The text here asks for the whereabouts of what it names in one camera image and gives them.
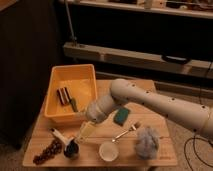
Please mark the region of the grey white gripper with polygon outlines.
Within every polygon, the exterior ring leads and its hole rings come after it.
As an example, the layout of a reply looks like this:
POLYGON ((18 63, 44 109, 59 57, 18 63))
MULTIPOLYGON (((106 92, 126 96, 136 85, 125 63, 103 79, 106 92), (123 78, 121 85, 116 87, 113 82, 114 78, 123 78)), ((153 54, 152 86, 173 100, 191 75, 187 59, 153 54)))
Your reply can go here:
POLYGON ((96 125, 94 123, 99 124, 107 119, 107 116, 100 109, 97 102, 91 102, 88 105, 88 107, 86 108, 85 115, 89 121, 82 123, 78 133, 76 134, 76 143, 84 142, 94 132, 96 128, 96 125))

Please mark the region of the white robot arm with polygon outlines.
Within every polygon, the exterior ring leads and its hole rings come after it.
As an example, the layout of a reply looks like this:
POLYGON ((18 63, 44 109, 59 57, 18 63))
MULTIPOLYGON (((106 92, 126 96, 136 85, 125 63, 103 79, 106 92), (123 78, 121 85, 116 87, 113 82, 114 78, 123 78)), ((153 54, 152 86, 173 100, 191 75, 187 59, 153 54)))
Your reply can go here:
POLYGON ((213 107, 144 90, 126 79, 113 80, 109 93, 90 102, 83 114, 87 120, 100 124, 112 112, 129 102, 145 106, 195 134, 213 141, 213 107))

